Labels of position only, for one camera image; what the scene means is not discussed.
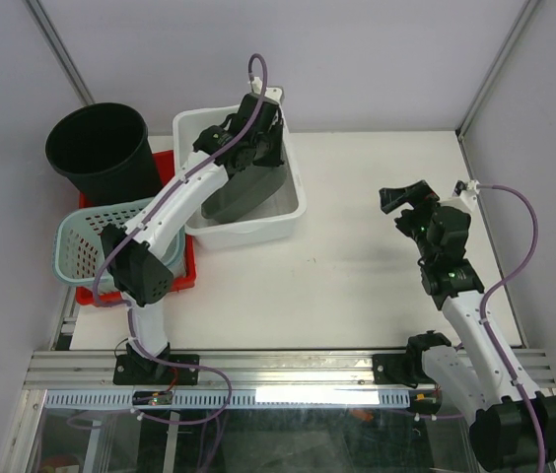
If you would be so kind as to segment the grey-green plastic tray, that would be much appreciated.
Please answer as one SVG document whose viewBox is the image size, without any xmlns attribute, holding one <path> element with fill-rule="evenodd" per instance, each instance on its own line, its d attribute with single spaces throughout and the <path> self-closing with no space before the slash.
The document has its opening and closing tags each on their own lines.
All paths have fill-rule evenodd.
<svg viewBox="0 0 556 473">
<path fill-rule="evenodd" d="M 285 165 L 276 168 L 251 166 L 234 174 L 201 206 L 204 219 L 233 223 L 276 193 L 287 177 Z"/>
</svg>

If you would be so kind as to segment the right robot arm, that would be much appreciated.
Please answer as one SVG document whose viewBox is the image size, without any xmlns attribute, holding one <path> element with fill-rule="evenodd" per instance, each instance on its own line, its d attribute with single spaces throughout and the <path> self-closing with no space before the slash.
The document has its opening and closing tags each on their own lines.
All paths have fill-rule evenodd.
<svg viewBox="0 0 556 473">
<path fill-rule="evenodd" d="M 410 337 L 401 355 L 375 355 L 373 372 L 377 383 L 417 388 L 433 382 L 443 388 L 465 419 L 472 451 L 485 471 L 543 471 L 556 459 L 556 395 L 541 392 L 489 310 L 490 297 L 511 279 L 486 289 L 466 257 L 471 214 L 483 187 L 476 180 L 460 181 L 446 200 L 424 180 L 380 189 L 382 211 L 400 213 L 395 226 L 417 246 L 423 289 L 461 346 L 430 330 Z"/>
</svg>

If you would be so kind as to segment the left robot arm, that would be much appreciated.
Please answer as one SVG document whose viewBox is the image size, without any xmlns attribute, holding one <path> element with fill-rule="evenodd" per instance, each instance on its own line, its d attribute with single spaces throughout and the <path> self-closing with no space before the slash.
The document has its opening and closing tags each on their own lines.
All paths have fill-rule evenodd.
<svg viewBox="0 0 556 473">
<path fill-rule="evenodd" d="M 161 381 L 170 367 L 161 301 L 174 275 L 163 260 L 166 249 L 195 212 L 220 225 L 233 223 L 282 187 L 283 130 L 279 100 L 246 94 L 222 123 L 199 133 L 187 168 L 142 211 L 102 231 L 104 270 L 128 307 L 134 369 L 144 380 Z"/>
</svg>

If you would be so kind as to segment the white plastic tub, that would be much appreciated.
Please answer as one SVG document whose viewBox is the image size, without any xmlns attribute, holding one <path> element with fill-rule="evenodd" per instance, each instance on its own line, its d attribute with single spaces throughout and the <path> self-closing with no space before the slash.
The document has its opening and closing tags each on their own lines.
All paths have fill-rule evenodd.
<svg viewBox="0 0 556 473">
<path fill-rule="evenodd" d="M 173 118 L 174 169 L 186 167 L 192 143 L 201 131 L 222 123 L 235 105 L 183 111 Z M 307 199 L 294 146 L 288 128 L 283 129 L 282 158 L 286 179 L 261 205 L 241 219 L 219 224 L 195 211 L 185 224 L 185 232 L 206 250 L 221 250 L 242 245 L 265 243 L 289 237 L 307 209 Z"/>
</svg>

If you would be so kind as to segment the black plastic bucket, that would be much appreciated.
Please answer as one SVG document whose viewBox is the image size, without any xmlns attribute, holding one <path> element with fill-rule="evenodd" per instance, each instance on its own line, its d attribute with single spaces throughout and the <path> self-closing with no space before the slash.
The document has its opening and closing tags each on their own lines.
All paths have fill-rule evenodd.
<svg viewBox="0 0 556 473">
<path fill-rule="evenodd" d="M 50 131 L 45 155 L 95 206 L 151 198 L 163 188 L 146 121 L 126 104 L 95 103 L 65 116 Z"/>
</svg>

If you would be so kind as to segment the light blue perforated basket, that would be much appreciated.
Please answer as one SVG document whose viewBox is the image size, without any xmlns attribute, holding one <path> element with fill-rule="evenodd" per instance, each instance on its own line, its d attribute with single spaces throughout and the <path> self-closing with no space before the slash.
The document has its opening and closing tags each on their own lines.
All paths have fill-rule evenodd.
<svg viewBox="0 0 556 473">
<path fill-rule="evenodd" d="M 66 216 L 57 228 L 52 256 L 53 272 L 58 280 L 72 287 L 92 289 L 95 276 L 104 263 L 105 255 L 100 233 L 108 224 L 118 228 L 142 213 L 153 198 L 113 205 L 82 208 Z M 160 261 L 169 271 L 174 269 L 178 247 L 183 240 L 181 231 L 169 240 L 169 246 Z M 101 295 L 118 291 L 112 276 L 105 270 L 99 283 Z"/>
</svg>

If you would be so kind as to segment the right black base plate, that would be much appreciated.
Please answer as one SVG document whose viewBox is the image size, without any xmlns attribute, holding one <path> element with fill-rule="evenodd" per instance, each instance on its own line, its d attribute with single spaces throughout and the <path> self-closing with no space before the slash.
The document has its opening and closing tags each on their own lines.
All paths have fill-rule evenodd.
<svg viewBox="0 0 556 473">
<path fill-rule="evenodd" d="M 402 384 L 415 388 L 422 382 L 413 359 L 407 354 L 374 354 L 372 365 L 374 384 Z"/>
</svg>

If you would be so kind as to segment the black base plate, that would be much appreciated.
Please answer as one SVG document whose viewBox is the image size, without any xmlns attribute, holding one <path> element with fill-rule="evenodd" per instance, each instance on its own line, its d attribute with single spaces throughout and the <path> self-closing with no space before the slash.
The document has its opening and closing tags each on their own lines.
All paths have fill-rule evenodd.
<svg viewBox="0 0 556 473">
<path fill-rule="evenodd" d="M 174 354 L 166 348 L 160 359 L 174 363 L 162 365 L 139 355 L 129 344 L 124 354 L 115 355 L 114 385 L 196 385 L 200 358 L 198 355 Z"/>
<path fill-rule="evenodd" d="M 374 354 L 372 365 L 374 384 L 402 384 L 415 388 L 422 382 L 413 359 L 407 354 Z"/>
</svg>

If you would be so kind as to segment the aluminium mounting rail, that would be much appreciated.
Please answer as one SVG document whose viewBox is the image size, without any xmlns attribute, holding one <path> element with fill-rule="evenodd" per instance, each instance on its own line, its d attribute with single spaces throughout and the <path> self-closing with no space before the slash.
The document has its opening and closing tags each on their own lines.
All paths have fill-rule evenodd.
<svg viewBox="0 0 556 473">
<path fill-rule="evenodd" d="M 179 357 L 196 355 L 208 371 L 190 372 L 191 388 L 218 389 L 225 382 L 245 389 L 265 385 L 321 385 L 366 388 L 390 381 L 384 377 L 383 359 L 400 357 L 401 350 L 184 350 Z M 36 351 L 25 375 L 26 389 L 120 389 L 137 385 L 138 370 L 122 350 Z"/>
</svg>

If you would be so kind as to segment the right aluminium frame post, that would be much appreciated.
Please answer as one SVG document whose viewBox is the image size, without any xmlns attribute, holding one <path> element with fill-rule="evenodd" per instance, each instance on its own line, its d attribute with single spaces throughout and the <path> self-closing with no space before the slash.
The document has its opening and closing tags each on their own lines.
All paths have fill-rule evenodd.
<svg viewBox="0 0 556 473">
<path fill-rule="evenodd" d="M 455 130 L 455 134 L 459 142 L 462 142 L 465 139 L 465 136 L 471 128 L 476 115 L 479 113 L 482 105 L 486 102 L 489 94 L 498 81 L 507 60 L 510 58 L 530 21 L 541 8 L 542 4 L 543 2 L 541 0 L 525 0 L 522 3 L 516 18 L 509 28 L 496 56 L 491 62 L 480 87 L 474 95 L 463 119 Z"/>
</svg>

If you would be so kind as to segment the aluminium frame post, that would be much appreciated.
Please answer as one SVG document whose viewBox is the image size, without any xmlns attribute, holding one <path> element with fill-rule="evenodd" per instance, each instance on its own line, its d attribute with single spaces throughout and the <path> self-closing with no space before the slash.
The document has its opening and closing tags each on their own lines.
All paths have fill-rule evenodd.
<svg viewBox="0 0 556 473">
<path fill-rule="evenodd" d="M 24 0 L 23 3 L 80 103 L 82 105 L 94 104 L 96 101 L 90 88 L 87 86 L 42 2 L 39 0 Z"/>
<path fill-rule="evenodd" d="M 542 4 L 543 2 L 541 0 L 525 0 L 522 3 L 516 18 L 509 28 L 496 56 L 491 62 L 480 87 L 474 95 L 463 119 L 455 130 L 455 134 L 459 142 L 462 142 L 465 139 L 465 136 L 471 128 L 476 115 L 479 113 L 482 105 L 486 102 L 489 94 L 498 81 L 507 60 L 510 58 L 530 21 L 541 8 Z"/>
</svg>

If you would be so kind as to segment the left aluminium frame post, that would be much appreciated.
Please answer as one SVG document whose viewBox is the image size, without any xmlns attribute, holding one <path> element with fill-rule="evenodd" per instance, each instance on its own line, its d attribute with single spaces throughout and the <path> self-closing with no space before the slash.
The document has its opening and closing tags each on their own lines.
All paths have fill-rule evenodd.
<svg viewBox="0 0 556 473">
<path fill-rule="evenodd" d="M 24 0 L 23 3 L 80 103 L 82 105 L 94 104 L 96 101 L 90 88 L 87 86 L 42 2 L 39 0 Z"/>
</svg>

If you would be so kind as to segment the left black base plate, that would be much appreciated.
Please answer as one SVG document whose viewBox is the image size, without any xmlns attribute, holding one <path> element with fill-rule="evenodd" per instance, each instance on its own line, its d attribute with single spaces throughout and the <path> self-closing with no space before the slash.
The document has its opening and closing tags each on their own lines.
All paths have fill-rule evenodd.
<svg viewBox="0 0 556 473">
<path fill-rule="evenodd" d="M 162 365 L 139 355 L 129 344 L 124 354 L 115 355 L 114 385 L 196 385 L 200 358 L 198 355 L 174 354 L 166 348 L 160 359 L 174 363 Z"/>
</svg>

